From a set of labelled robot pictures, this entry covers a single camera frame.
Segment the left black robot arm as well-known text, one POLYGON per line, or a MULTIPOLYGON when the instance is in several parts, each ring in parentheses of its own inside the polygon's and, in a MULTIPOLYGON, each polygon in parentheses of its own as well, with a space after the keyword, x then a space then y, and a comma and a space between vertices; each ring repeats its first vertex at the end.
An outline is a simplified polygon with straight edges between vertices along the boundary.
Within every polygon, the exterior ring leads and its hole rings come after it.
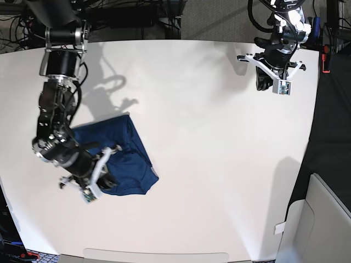
POLYGON ((302 61, 292 62, 295 52, 311 34, 312 26, 305 19, 303 1, 260 1, 271 11, 267 19, 269 28, 261 26, 253 16, 253 1, 247 2, 248 17, 252 25, 270 38, 256 37, 254 43, 261 53, 238 55, 237 60, 255 66, 256 88, 269 88, 279 95, 290 95, 292 79, 298 70, 306 70, 302 61))

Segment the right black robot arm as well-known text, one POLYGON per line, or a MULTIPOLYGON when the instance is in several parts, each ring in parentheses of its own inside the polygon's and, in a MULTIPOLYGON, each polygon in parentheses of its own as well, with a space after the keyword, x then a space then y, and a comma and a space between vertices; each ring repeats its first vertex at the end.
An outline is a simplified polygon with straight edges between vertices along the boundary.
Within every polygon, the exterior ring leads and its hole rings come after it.
POLYGON ((89 24, 79 18, 70 1, 27 1, 36 18, 46 27, 45 54, 40 76, 47 78, 39 96, 39 116, 34 153, 71 175, 60 186, 75 181, 82 192, 93 186, 110 191, 117 182, 107 168, 99 163, 106 154, 89 153, 96 142, 81 145, 70 124, 82 101, 80 67, 87 52, 89 24))

